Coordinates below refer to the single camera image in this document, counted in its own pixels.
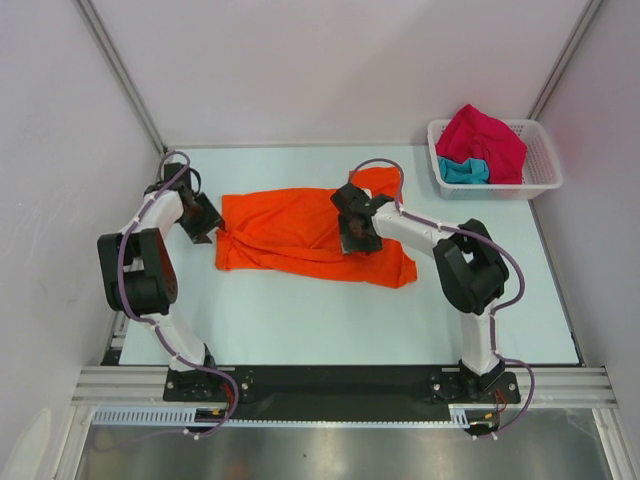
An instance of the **pink cloth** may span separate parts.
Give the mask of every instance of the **pink cloth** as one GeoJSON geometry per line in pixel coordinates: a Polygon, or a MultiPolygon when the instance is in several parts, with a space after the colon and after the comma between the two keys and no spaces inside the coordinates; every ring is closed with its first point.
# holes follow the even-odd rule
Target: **pink cloth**
{"type": "Polygon", "coordinates": [[[436,152],[464,163],[480,158],[489,167],[489,183],[521,184],[527,146],[505,123],[473,105],[462,107],[442,133],[436,152]]]}

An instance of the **orange shirt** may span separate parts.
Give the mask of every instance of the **orange shirt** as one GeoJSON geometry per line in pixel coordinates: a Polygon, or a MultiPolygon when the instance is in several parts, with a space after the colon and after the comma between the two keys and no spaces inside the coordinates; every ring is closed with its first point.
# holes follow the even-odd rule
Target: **orange shirt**
{"type": "MultiPolygon", "coordinates": [[[[394,168],[374,167],[357,172],[353,183],[374,196],[393,197],[400,176],[394,168]]],[[[383,239],[379,252],[342,253],[338,211],[330,200],[334,192],[289,188],[224,195],[222,218],[227,231],[216,231],[216,267],[273,269],[392,288],[416,281],[415,262],[395,240],[383,239]]]]}

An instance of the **plastic basket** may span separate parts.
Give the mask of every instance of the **plastic basket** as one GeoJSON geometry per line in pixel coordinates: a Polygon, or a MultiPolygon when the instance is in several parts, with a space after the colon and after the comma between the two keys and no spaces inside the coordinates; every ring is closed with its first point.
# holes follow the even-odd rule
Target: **plastic basket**
{"type": "Polygon", "coordinates": [[[560,162],[549,136],[535,120],[503,120],[527,145],[527,158],[522,169],[522,185],[458,185],[446,183],[440,175],[436,143],[450,120],[429,123],[427,141],[431,167],[445,199],[505,199],[531,200],[545,190],[562,185],[560,162]]]}

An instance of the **light blue table surface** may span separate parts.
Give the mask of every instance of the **light blue table surface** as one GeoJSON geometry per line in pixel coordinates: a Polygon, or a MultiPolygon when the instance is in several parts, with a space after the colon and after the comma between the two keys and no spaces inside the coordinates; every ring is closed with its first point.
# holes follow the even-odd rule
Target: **light blue table surface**
{"type": "MultiPolygon", "coordinates": [[[[505,356],[537,364],[578,361],[547,259],[526,201],[451,200],[437,193],[426,147],[288,147],[186,150],[203,190],[221,195],[290,187],[338,188],[350,168],[386,157],[405,170],[407,208],[463,223],[476,218],[521,265],[523,300],[498,314],[505,356]]],[[[218,364],[446,364],[460,358],[458,313],[444,298],[435,264],[406,249],[418,281],[393,290],[276,271],[218,271],[213,245],[192,245],[176,226],[167,248],[178,276],[177,307],[218,364]]],[[[512,272],[504,299],[517,291],[512,272]]],[[[149,331],[131,324],[120,363],[166,365],[149,331]]]]}

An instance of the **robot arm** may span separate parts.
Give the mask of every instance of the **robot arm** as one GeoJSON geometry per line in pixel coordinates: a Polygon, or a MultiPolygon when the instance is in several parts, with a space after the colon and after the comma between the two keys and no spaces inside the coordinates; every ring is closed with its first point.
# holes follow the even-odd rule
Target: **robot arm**
{"type": "MultiPolygon", "coordinates": [[[[180,163],[165,165],[164,178],[171,178],[182,166],[180,163]]],[[[184,359],[195,365],[213,366],[213,357],[207,347],[193,334],[178,308],[173,305],[178,296],[178,283],[164,244],[176,222],[195,244],[211,243],[207,233],[215,227],[224,228],[222,217],[206,195],[192,189],[189,173],[186,172],[170,190],[163,192],[153,203],[153,207],[143,215],[144,205],[163,182],[152,185],[145,192],[143,207],[134,217],[140,219],[140,223],[126,245],[125,266],[129,270],[124,273],[124,284],[133,313],[153,320],[153,328],[160,328],[167,343],[184,359]]],[[[116,311],[124,310],[118,291],[118,250],[122,234],[132,222],[119,232],[102,235],[98,240],[107,301],[116,311]]],[[[175,358],[172,358],[169,366],[178,372],[191,370],[175,358]]]]}
{"type": "MultiPolygon", "coordinates": [[[[373,198],[348,183],[332,197],[339,211],[338,222],[345,253],[375,252],[389,238],[433,258],[442,290],[460,312],[463,353],[461,364],[484,388],[504,371],[504,364],[491,348],[489,312],[504,293],[508,270],[500,255],[483,243],[462,234],[448,234],[403,216],[387,195],[373,198]],[[472,256],[467,261],[464,254],[472,256]]],[[[434,224],[446,225],[431,219],[434,224]]],[[[484,225],[470,220],[458,229],[491,238],[484,225]]]]}

